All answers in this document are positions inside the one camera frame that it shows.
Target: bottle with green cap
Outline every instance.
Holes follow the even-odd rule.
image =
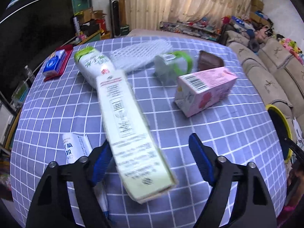
[[[177,77],[192,71],[194,58],[184,51],[157,55],[154,58],[155,75],[165,84],[175,84]]]

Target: tower fan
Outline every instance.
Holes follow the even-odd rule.
[[[110,17],[112,26],[112,36],[114,38],[117,38],[120,36],[118,0],[110,0]]]

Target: sofa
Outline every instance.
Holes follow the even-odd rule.
[[[284,114],[296,142],[294,118],[304,131],[304,66],[273,38],[260,45],[255,54],[247,48],[245,37],[232,31],[226,33],[226,45],[237,55],[264,104],[273,104]]]

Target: brown leather wallet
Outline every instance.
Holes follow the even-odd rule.
[[[214,69],[224,66],[223,59],[214,54],[200,50],[199,55],[200,56],[197,64],[198,71]]]

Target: bolt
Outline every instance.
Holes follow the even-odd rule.
[[[85,163],[85,162],[88,161],[88,157],[87,157],[87,156],[82,156],[82,157],[80,157],[78,160],[79,160],[79,162],[81,162],[81,163]]]
[[[256,164],[253,163],[253,162],[249,162],[248,165],[249,165],[250,168],[255,168],[256,167]]]
[[[52,161],[49,163],[49,167],[53,168],[57,165],[57,162],[56,161]]]
[[[225,162],[227,161],[227,159],[226,159],[224,156],[219,156],[219,157],[217,158],[217,160],[218,160],[219,162],[221,162],[221,163],[225,163]]]

